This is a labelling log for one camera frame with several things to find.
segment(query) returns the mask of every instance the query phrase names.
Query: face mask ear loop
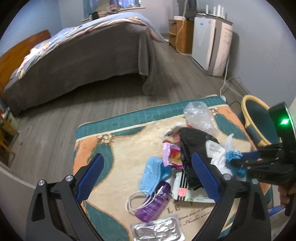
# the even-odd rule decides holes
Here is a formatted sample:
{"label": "face mask ear loop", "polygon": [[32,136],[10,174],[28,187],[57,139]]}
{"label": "face mask ear loop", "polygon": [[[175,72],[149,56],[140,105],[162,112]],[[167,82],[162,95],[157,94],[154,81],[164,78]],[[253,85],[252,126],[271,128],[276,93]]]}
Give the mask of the face mask ear loop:
{"label": "face mask ear loop", "polygon": [[141,208],[147,207],[148,205],[150,205],[150,204],[154,201],[154,199],[155,199],[155,197],[156,197],[156,195],[157,195],[156,192],[153,192],[153,193],[152,193],[152,195],[154,194],[153,197],[152,197],[152,195],[151,195],[150,198],[149,198],[146,202],[144,202],[141,206],[139,206],[139,207],[137,207],[137,208],[132,208],[132,207],[131,207],[131,201],[132,201],[132,199],[133,199],[133,196],[134,196],[135,194],[137,194],[137,193],[144,193],[144,194],[147,194],[148,191],[140,190],[140,191],[137,191],[137,192],[135,192],[134,194],[130,195],[130,197],[127,199],[126,204],[125,204],[125,209],[126,209],[127,212],[132,212],[132,211],[136,211],[136,210],[139,210],[139,209],[141,209]]}

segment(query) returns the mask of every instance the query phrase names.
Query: chair leg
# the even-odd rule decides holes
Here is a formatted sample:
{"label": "chair leg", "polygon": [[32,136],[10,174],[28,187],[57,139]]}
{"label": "chair leg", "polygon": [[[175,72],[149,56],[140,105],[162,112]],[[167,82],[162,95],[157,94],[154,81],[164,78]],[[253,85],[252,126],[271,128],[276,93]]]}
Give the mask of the chair leg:
{"label": "chair leg", "polygon": [[12,127],[12,125],[7,120],[5,120],[1,115],[0,115],[0,120],[3,122],[5,126],[7,126],[11,130],[12,133],[14,133],[15,135],[18,134],[18,132]]}
{"label": "chair leg", "polygon": [[15,153],[8,147],[4,144],[3,141],[0,140],[0,145],[6,150],[8,151],[10,154],[12,154],[13,156],[15,156]]}

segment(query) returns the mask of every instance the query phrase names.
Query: white tissue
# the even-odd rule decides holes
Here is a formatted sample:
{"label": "white tissue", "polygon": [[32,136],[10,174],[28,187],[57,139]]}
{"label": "white tissue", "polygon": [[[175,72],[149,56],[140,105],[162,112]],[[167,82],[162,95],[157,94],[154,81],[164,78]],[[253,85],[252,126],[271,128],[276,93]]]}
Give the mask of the white tissue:
{"label": "white tissue", "polygon": [[220,144],[210,140],[206,141],[205,147],[207,156],[212,158],[211,164],[215,165],[222,174],[228,173],[232,176],[232,172],[226,167],[225,149]]}

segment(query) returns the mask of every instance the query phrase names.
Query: white plastic bag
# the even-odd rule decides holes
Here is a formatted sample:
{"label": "white plastic bag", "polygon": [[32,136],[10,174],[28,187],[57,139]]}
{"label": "white plastic bag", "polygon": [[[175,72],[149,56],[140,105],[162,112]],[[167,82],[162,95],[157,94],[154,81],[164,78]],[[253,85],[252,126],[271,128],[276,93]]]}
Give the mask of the white plastic bag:
{"label": "white plastic bag", "polygon": [[216,138],[219,135],[219,131],[214,125],[214,117],[205,103],[200,101],[189,102],[184,109],[184,116],[188,124],[193,128],[204,131]]}
{"label": "white plastic bag", "polygon": [[212,158],[211,164],[215,165],[222,174],[228,173],[232,176],[231,170],[226,167],[225,149],[220,144],[210,140],[206,141],[205,148],[207,157]]}
{"label": "white plastic bag", "polygon": [[234,134],[230,134],[225,143],[222,143],[221,146],[225,149],[226,152],[229,152],[231,150],[235,150],[234,148],[234,145],[233,145],[233,141],[232,141],[232,138],[233,138]]}

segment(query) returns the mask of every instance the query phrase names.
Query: white appliance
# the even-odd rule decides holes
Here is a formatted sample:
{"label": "white appliance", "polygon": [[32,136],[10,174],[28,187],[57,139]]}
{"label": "white appliance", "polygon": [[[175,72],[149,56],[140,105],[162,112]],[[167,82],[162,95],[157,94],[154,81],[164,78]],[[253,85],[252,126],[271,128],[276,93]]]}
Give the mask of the white appliance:
{"label": "white appliance", "polygon": [[192,61],[204,74],[223,75],[232,40],[232,24],[214,15],[194,18]]}

